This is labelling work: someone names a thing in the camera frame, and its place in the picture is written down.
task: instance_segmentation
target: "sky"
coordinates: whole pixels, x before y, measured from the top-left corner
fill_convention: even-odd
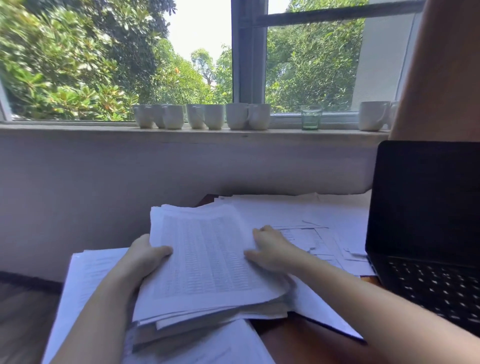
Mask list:
[[[230,0],[176,0],[176,14],[165,14],[170,22],[168,39],[175,52],[190,60],[190,54],[205,48],[216,61],[222,45],[232,45]],[[268,13],[284,12],[289,0],[270,0]]]

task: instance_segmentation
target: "dark baseboard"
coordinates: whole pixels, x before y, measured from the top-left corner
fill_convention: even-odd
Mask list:
[[[0,271],[0,282],[48,293],[61,294],[63,290],[63,283],[61,282],[2,271]]]

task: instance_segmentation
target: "window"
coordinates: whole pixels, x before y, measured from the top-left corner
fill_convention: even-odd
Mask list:
[[[303,104],[324,106],[325,127],[356,127],[360,102],[399,98],[423,5],[0,0],[0,120],[129,121],[136,103],[233,100],[271,103],[273,128],[298,127]]]
[[[224,0],[0,0],[16,119],[129,121],[133,104],[232,100]]]

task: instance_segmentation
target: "windowsill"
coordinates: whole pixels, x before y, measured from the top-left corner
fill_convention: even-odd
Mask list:
[[[298,129],[222,130],[192,129],[180,130],[140,129],[136,126],[85,126],[85,125],[26,125],[0,124],[0,134],[26,131],[78,132],[78,133],[143,133],[146,137],[157,138],[160,143],[190,144],[322,144],[333,146],[376,146],[388,139],[388,131],[361,132],[359,130],[322,129],[304,131]]]

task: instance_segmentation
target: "laptop screen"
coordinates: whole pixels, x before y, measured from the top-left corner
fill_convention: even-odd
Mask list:
[[[480,143],[382,142],[366,251],[480,266]]]

